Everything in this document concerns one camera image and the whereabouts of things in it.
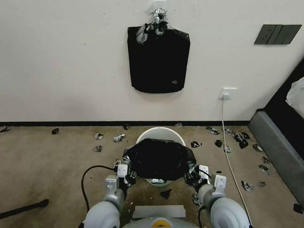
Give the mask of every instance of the beige carpet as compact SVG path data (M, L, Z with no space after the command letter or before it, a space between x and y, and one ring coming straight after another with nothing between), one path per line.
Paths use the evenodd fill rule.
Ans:
M133 145L142 132L150 127L60 127L58 135L52 135L52 127L12 127L9 132L0 133L0 212L50 199L46 208L31 210L0 220L1 228L8 227L78 227L86 215L86 206L80 187L83 172L92 165L112 166L115 159L121 159L126 147ZM177 131L190 147L191 141L202 143L193 148L198 164L209 166L210 172L222 171L227 177L226 195L242 205L240 196L232 179L222 148L214 145L223 134L212 135L205 127L170 127ZM253 226L279 228L304 227L304 215L293 211L295 198L284 184L272 164L270 176L263 173L264 153L256 152L256 143L247 127L232 127L237 132L245 131L250 136L249 146L240 149L231 134L227 135L227 145L231 165L238 179L241 191L247 202ZM104 134L100 141L95 133ZM112 141L113 136L126 134L120 143ZM101 153L92 149L102 145ZM111 171L96 168L85 179L85 190L90 206L98 203L104 195L104 179ZM252 192L246 192L241 180L254 185ZM265 181L265 187L259 187ZM170 197L165 200L160 192L172 188ZM129 189L121 214L121 225L132 218L136 205L184 205L187 219L196 224L198 207L191 201L194 189L187 187L183 180L157 188L145 180L137 180ZM202 224L211 228L206 211L202 212Z

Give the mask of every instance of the black cable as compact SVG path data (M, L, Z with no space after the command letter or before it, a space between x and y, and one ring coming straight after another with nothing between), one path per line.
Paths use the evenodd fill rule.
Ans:
M201 169L199 169L199 171L203 172L204 174L206 174L211 179L211 176L208 173L206 173L205 171L203 171Z
M93 168L96 168L96 167L101 167L101 168L105 168L105 169L108 169L108 170L113 170L112 168L109 168L109 167L106 167L106 166L102 166L102 165L96 165L96 166L91 166L90 168L88 168L82 175L82 179L81 179L81 190L82 190L82 194L83 194L83 197L85 199L85 202L86 202L86 209L87 209L87 212L89 212L89 209L90 209L90 206L89 206L89 201L88 201L88 198L86 197L86 193L85 193L85 188L83 187L83 180L85 178L85 175L86 173L93 169Z
M199 220L199 227L200 227L200 228L203 228L202 222L201 222L201 220L200 220L200 213L201 213L201 211L202 211L203 209L205 209L205 208L206 208L205 206L201 206L201 207L199 208L198 220Z

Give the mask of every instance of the white trash bin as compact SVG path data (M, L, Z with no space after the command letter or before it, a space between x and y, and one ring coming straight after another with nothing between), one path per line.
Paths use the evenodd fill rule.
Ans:
M150 129L146 130L137 139L136 144L146 138L172 140L172 141L182 144L183 146L186 146L183 138L177 132L173 131L172 129L165 128L165 127L154 127L154 128L150 128ZM156 186L156 187L166 186L171 183L171 181L166 181L164 183L157 184L157 183L152 183L152 179L146 179L146 180L147 180L147 182L149 182L150 184L152 184L153 186Z

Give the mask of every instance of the trash debris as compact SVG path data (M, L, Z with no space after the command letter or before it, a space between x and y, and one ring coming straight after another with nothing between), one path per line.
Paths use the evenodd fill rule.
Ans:
M166 190L166 191L162 191L162 192L161 192L161 196L167 200L167 199L169 198L169 196L170 196L170 192L171 192L171 191L172 191L172 188L171 188L171 189L168 189L168 190Z
M96 135L95 135L95 139L97 139L97 140L100 140L100 139L102 139L104 137L104 135L103 134L100 134L100 133L96 133Z
M129 124L129 123L124 123L124 124L123 124L123 128L124 128L125 130L128 130L128 129L130 128L130 124Z
M208 127L206 127L206 129L209 130L214 135L218 135L219 134L218 130L216 130L216 129L212 128L212 127L208 126Z
M102 146L96 146L93 150L94 150L95 152L101 152Z
M224 151L224 152L227 151L227 153L230 153L230 152L231 152L231 149L230 149L229 146L226 145L226 150L225 150L225 147L223 147L223 151Z
M251 192L253 190L253 185L248 183L247 181L241 181L243 188L248 191Z
M245 139L250 139L250 136L246 132L241 132Z
M260 187L264 187L266 185L266 182L260 181L257 185Z
M232 132L232 137L235 139L235 141L238 142L241 149L244 149L245 147L247 147L249 145L247 140L243 139L243 137L236 132Z
M199 143L197 141L193 141L193 142L191 142L191 147L197 148L197 147L199 147Z
M55 128L52 130L52 135L56 135L59 133L59 128Z
M201 205L202 205L202 202L200 201L200 199L199 199L199 197L198 197L198 195L197 195L197 192L195 192L195 193L192 194L191 199L192 199L192 202L193 202L195 205L197 205L197 206L201 206Z
M118 143L124 140L124 138L126 137L125 134L121 134L119 136L115 136L113 137L113 142Z
M116 166L120 165L122 162L119 159L116 159L113 165L113 168L115 168Z
M268 158L266 158L266 157L262 157L262 160L263 160L263 163L265 164L269 164L270 163L270 160L268 159Z
M182 123L177 123L175 126L181 128L181 127L183 127L183 124Z
M7 132L9 130L10 130L10 127L5 127L2 130L0 130L0 133Z
M231 132L232 132L231 128L225 128L225 134L231 133Z
M259 144L253 144L252 147L257 151L257 152L262 152L263 148Z
M303 214L303 207L301 207L300 204L294 204L294 211L299 213L299 214Z
M215 143L214 143L218 148L221 148L222 145L223 145L223 141L222 140L216 140Z
M266 173L267 175L270 175L270 169L268 169L266 166L264 165L259 165L259 168Z
M152 184L163 184L165 181L162 179L152 179L151 183Z

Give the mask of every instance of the black pole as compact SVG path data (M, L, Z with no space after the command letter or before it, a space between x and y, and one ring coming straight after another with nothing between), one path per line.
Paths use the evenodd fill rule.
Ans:
M7 218L9 216L19 214L19 213L22 213L22 212L25 212L25 211L29 211L29 210L32 210L32 209L35 209L35 208L38 208L38 207L46 207L47 205L48 205L48 199L45 199L45 200L43 200L39 203L31 204L31 205L24 206L24 207L21 207L21 208L13 209L11 211L0 213L0 219L4 219L4 218Z

